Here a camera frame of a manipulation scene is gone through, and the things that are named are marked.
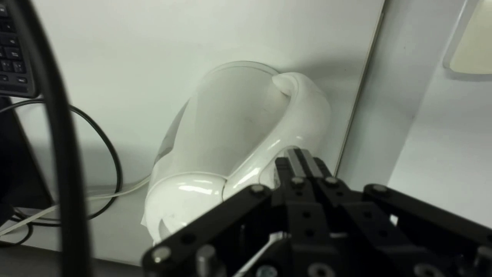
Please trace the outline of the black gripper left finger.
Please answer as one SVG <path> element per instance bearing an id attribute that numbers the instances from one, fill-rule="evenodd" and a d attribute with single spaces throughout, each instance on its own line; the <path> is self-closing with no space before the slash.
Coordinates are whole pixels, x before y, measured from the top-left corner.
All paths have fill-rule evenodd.
<path id="1" fill-rule="evenodd" d="M 274 193 L 251 185 L 171 234 L 142 257 L 145 277 L 286 277 L 271 257 Z"/>

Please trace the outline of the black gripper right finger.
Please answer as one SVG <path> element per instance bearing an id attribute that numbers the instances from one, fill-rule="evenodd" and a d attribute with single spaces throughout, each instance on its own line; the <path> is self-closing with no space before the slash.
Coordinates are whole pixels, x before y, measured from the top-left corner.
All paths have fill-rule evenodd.
<path id="1" fill-rule="evenodd" d="M 351 190 L 305 150 L 276 160 L 292 251 L 336 277 L 492 277 L 492 230 L 385 185 Z"/>

